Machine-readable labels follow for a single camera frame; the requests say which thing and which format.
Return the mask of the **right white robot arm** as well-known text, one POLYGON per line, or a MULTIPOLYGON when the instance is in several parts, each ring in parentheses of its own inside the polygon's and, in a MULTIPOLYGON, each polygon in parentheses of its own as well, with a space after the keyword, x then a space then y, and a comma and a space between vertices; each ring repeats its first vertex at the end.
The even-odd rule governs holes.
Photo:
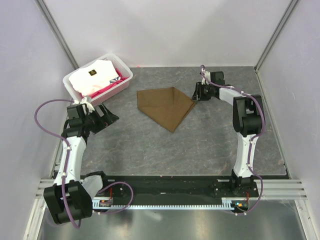
POLYGON ((194 101, 216 98, 232 106, 232 125, 237 133, 237 155, 231 172, 229 191, 235 197, 242 196, 254 187, 253 161, 256 143, 266 130, 262 97, 251 95, 226 84, 222 71, 209 72, 200 66, 201 81, 195 85, 194 101))

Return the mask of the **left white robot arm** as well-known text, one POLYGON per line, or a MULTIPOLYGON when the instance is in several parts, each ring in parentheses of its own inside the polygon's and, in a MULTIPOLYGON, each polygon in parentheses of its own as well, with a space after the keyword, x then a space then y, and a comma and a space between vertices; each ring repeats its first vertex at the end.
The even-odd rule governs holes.
POLYGON ((53 185, 45 188, 43 197, 55 224, 89 218, 93 198, 106 196, 110 185, 103 171, 89 173, 81 180, 83 154, 90 134, 97 134, 119 120, 104 104, 91 107, 78 103, 67 107, 64 123, 62 161, 53 185))

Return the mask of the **brown cloth napkin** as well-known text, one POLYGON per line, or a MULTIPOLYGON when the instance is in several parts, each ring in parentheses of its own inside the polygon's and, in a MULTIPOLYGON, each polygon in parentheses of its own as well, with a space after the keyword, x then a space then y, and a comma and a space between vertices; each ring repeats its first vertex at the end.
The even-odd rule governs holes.
POLYGON ((137 92, 137 108, 171 133, 175 132, 195 105, 195 101, 175 87, 137 92))

